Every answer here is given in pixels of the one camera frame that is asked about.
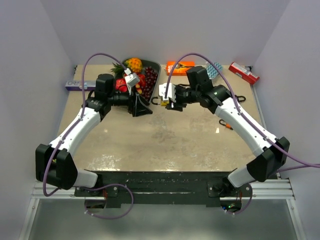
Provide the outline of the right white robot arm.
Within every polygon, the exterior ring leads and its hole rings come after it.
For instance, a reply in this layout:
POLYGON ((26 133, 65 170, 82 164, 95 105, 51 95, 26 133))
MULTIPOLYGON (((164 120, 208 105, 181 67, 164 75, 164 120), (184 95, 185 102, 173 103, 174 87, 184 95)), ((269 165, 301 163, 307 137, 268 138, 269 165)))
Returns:
POLYGON ((203 66, 190 68, 186 75, 188 86, 173 83, 159 85, 161 105, 168 110, 181 112, 188 104, 199 103, 228 123, 255 156, 254 160, 224 178, 223 192, 233 197, 241 190, 241 186, 253 181, 264 182, 275 174, 286 162, 289 141, 264 129, 239 105, 224 85, 213 85, 203 66))

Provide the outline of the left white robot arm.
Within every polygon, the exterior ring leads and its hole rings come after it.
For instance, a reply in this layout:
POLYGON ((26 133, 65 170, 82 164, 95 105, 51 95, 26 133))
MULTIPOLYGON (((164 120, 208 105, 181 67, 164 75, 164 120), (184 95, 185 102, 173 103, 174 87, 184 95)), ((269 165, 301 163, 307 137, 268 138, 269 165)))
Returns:
POLYGON ((85 187, 92 196, 99 196, 104 184, 98 180, 98 174, 78 169, 74 155, 86 136, 111 111, 113 106, 127 107, 133 117, 152 114, 149 102, 136 90, 140 79, 131 73, 124 78, 126 92, 116 89, 116 80, 111 74, 104 74, 95 81, 95 89, 91 90, 81 106, 79 113, 70 125, 48 145, 40 144, 35 150, 35 177, 58 189, 69 190, 72 187, 85 187))

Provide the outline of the yellow padlock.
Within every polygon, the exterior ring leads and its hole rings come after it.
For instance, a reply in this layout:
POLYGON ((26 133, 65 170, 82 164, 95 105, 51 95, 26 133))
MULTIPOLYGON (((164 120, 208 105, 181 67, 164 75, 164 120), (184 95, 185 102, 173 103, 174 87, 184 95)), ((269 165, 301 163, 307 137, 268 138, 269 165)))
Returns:
POLYGON ((154 96, 150 99, 150 103, 155 106, 166 107, 170 103, 170 99, 166 99, 161 96, 154 96))

